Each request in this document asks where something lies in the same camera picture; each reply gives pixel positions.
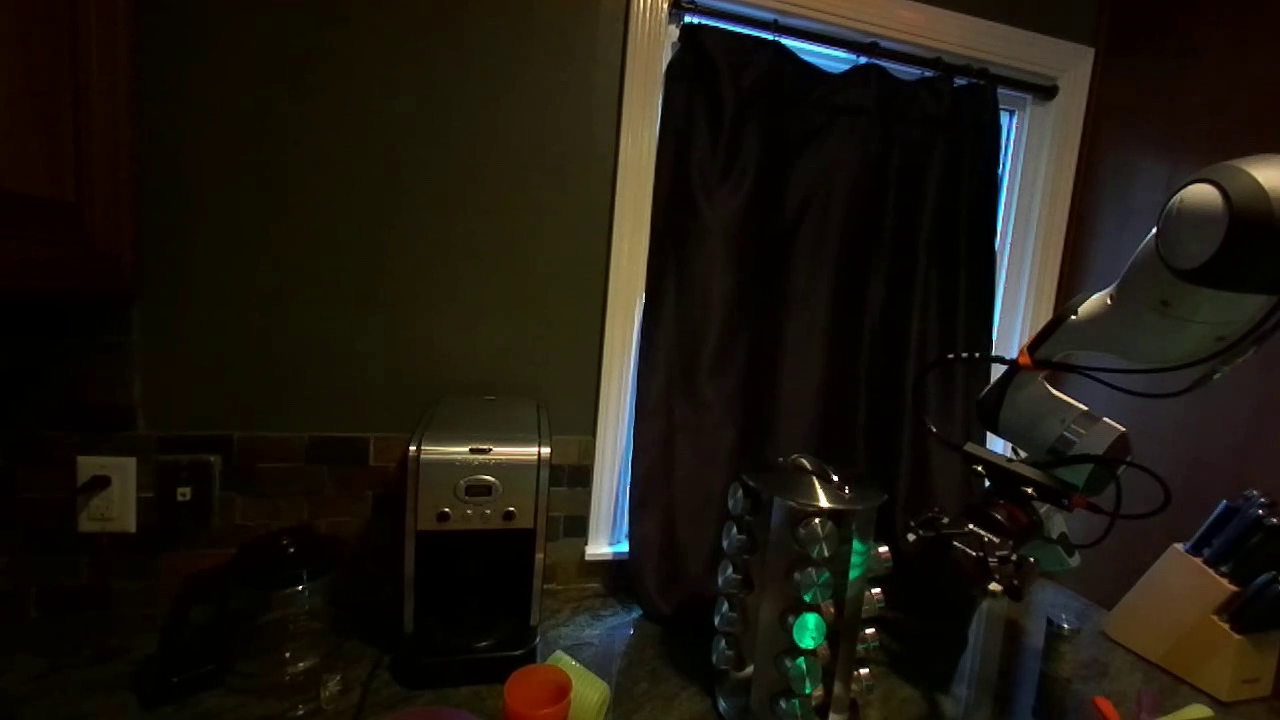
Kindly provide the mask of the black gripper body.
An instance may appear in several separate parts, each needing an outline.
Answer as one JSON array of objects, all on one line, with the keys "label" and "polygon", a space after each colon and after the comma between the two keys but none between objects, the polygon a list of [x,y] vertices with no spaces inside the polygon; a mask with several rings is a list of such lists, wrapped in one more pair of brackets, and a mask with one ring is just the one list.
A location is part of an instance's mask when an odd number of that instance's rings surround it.
[{"label": "black gripper body", "polygon": [[983,595],[1025,595],[1035,575],[1077,568],[1081,550],[1062,526],[1077,501],[1068,483],[1003,457],[967,457],[967,481],[977,495],[954,517],[907,523],[911,555],[954,568]]}]

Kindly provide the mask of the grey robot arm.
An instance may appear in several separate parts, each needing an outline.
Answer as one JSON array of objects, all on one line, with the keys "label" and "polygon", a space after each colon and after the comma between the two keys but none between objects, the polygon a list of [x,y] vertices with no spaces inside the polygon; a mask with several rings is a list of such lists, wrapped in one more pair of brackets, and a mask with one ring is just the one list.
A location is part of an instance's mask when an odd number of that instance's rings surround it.
[{"label": "grey robot arm", "polygon": [[1160,517],[1171,486],[1148,473],[1160,501],[1128,508],[1128,426],[1062,391],[1060,377],[1132,401],[1176,401],[1265,345],[1275,312],[1280,154],[1187,173],[1113,285],[1050,312],[1014,356],[978,356],[990,378],[973,405],[973,439],[950,439],[978,495],[958,521],[921,517],[898,561],[954,568],[977,591],[1018,595],[1028,570],[1068,570],[1081,561],[1085,540],[1062,526],[1072,511],[1105,521],[1095,540],[1125,521]]}]

